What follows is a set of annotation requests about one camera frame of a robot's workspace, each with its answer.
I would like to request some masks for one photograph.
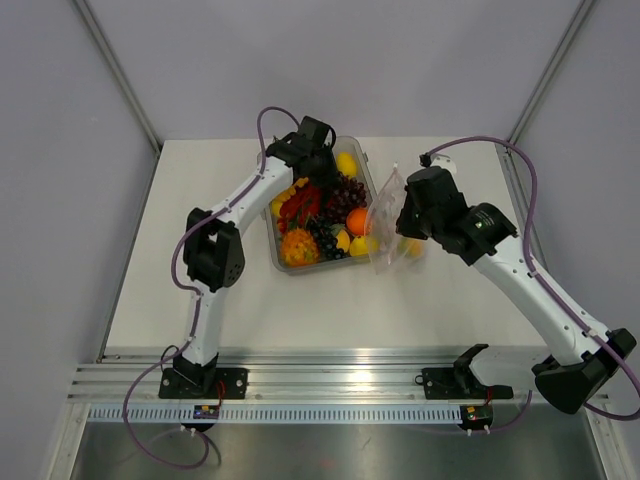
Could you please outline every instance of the white table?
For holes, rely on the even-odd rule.
[[[360,138],[380,189],[393,162],[405,176],[418,155],[451,138]],[[175,288],[171,253],[194,207],[209,209],[254,169],[257,140],[167,141],[117,305],[107,352],[181,344],[189,294]],[[446,152],[470,204],[498,206],[515,223],[499,159],[490,144]],[[290,277],[270,258],[258,218],[242,239],[245,271],[225,306],[221,345],[244,349],[331,349],[544,345],[489,281],[431,242],[420,274],[376,276],[370,265]],[[180,265],[184,275],[184,265]]]

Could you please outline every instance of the metal surface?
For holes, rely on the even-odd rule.
[[[514,406],[496,409],[508,421]],[[141,440],[172,428],[136,425]],[[90,423],[72,478],[110,479],[604,479],[584,415],[535,406],[517,429],[467,438],[457,427],[415,425],[217,425],[207,434],[212,452],[202,468],[177,473],[134,452],[123,425]],[[154,453],[193,462],[202,444],[177,433]]]
[[[509,190],[509,196],[511,197],[511,201],[516,212],[518,227],[520,227],[520,232],[522,232],[524,231],[524,224],[529,212],[528,189],[525,188],[525,182],[518,173],[519,170],[515,165],[516,160],[513,159],[511,152],[501,145],[496,146],[496,151],[498,152],[498,157],[500,157],[502,172],[507,180],[507,189]],[[536,260],[538,260],[540,265],[542,265],[545,270],[548,270],[547,261],[544,256],[544,252],[542,251],[542,247],[540,246],[540,238],[538,237],[535,223],[531,229],[531,250],[533,252],[533,256],[536,257]]]
[[[73,465],[84,435],[89,405],[76,404],[66,407],[65,428],[58,448],[53,455],[47,478],[50,480],[67,480],[73,471]]]
[[[134,423],[250,423],[250,424],[457,424],[454,405],[237,405],[223,402],[215,420],[203,418],[202,400],[191,404],[140,404],[128,409]],[[209,409],[217,403],[207,405]],[[89,422],[122,422],[122,404],[91,407]]]
[[[248,370],[246,397],[236,401],[244,404],[426,404],[429,402],[424,398],[423,387],[415,383],[416,376],[426,366],[450,365],[455,360],[455,356],[429,356],[424,351],[404,355],[401,351],[392,354],[389,350],[387,355],[382,352],[367,349],[358,355],[358,350],[350,354],[344,351],[343,356],[339,351],[323,355],[247,352],[233,357],[223,351],[218,365]],[[152,357],[148,363],[81,365],[70,388],[69,401],[122,401],[129,385],[157,358]],[[148,374],[135,389],[132,401],[157,402],[161,378],[160,369]]]
[[[597,4],[598,0],[582,0],[580,5],[578,5],[578,8],[576,8],[569,25],[567,25],[567,28],[562,34],[560,42],[553,51],[551,58],[547,62],[542,75],[533,89],[533,93],[529,97],[529,100],[527,100],[524,110],[518,117],[518,121],[509,135],[509,141],[511,143],[517,143],[520,138],[522,138],[522,134],[533,119],[540,103],[549,89],[549,86],[562,66],[567,53],[575,43],[578,34],[582,30],[582,27],[584,27]]]
[[[93,9],[89,5],[88,0],[70,0],[74,9],[78,12],[82,22],[85,24],[89,34],[93,38],[95,45],[103,57],[104,61],[109,68],[109,71],[113,75],[113,79],[116,82],[120,92],[122,93],[125,102],[131,109],[131,112],[134,118],[137,120],[138,124],[142,128],[145,133],[151,148],[153,148],[154,153],[156,154],[156,158],[160,157],[160,152],[162,150],[162,141],[158,138],[155,133],[155,129],[153,125],[149,121],[147,114],[145,113],[142,105],[138,101],[136,94],[134,93],[127,77],[118,62],[118,59],[113,51],[113,48],[109,44],[109,40],[106,35],[98,19],[93,12]]]
[[[609,410],[607,405],[603,405],[602,409]],[[618,430],[619,424],[592,412],[587,412],[587,416],[607,478],[609,480],[638,478],[629,458],[629,452],[622,441],[623,436]]]

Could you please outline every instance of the yellow lemon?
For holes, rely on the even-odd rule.
[[[358,174],[358,165],[354,158],[347,152],[341,152],[336,157],[336,167],[345,176],[351,178]]]
[[[364,237],[356,237],[351,241],[349,247],[349,255],[357,257],[358,255],[366,255],[369,253],[367,249],[367,240]]]
[[[336,248],[341,248],[342,250],[346,252],[349,251],[349,245],[351,244],[351,238],[349,237],[349,234],[347,233],[347,231],[345,229],[341,229],[337,234],[336,234],[336,239],[338,240],[338,244],[336,245]]]
[[[409,238],[409,247],[407,248],[407,253],[410,257],[421,257],[424,253],[424,241],[416,240],[415,238]]]
[[[278,200],[274,200],[273,202],[271,202],[271,213],[273,213],[273,215],[276,218],[280,218],[280,208],[282,207],[282,202],[278,201]]]

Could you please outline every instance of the yellow fruit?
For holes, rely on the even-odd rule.
[[[282,203],[283,202],[278,200],[271,202],[271,213],[273,213],[276,218],[280,218],[280,208],[282,207]]]
[[[409,238],[407,239],[409,246],[407,248],[407,253],[409,254],[410,257],[421,257],[422,254],[424,253],[424,241],[422,240],[417,240],[415,238]]]
[[[345,252],[349,251],[349,245],[351,244],[351,238],[346,230],[342,229],[336,234],[336,239],[338,239],[338,244],[336,248],[341,248]]]
[[[284,192],[279,193],[278,196],[274,198],[274,200],[280,203],[284,203],[290,198],[291,198],[291,195],[289,195],[289,191],[285,190]]]
[[[378,244],[378,240],[376,240],[374,237],[371,237],[370,235],[365,235],[364,238],[367,241],[367,245],[371,247],[371,251],[373,253],[376,253],[380,248],[380,245]]]
[[[336,157],[336,167],[338,170],[347,177],[355,177],[358,174],[358,165],[353,159],[351,154],[347,152],[341,152]]]
[[[357,257],[358,255],[366,255],[367,253],[369,253],[369,250],[367,249],[367,240],[365,237],[356,237],[351,241],[349,255]]]

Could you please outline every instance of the white wall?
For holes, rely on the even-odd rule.
[[[506,136],[578,3],[91,0],[165,139],[252,137],[271,104],[353,135]]]
[[[597,318],[640,339],[638,19],[638,2],[600,2],[522,147],[540,174],[536,225],[550,270]],[[624,374],[612,383],[619,410],[635,411]],[[624,428],[637,461],[640,423]]]
[[[0,476],[34,479],[154,159],[69,2],[3,5],[0,65]]]

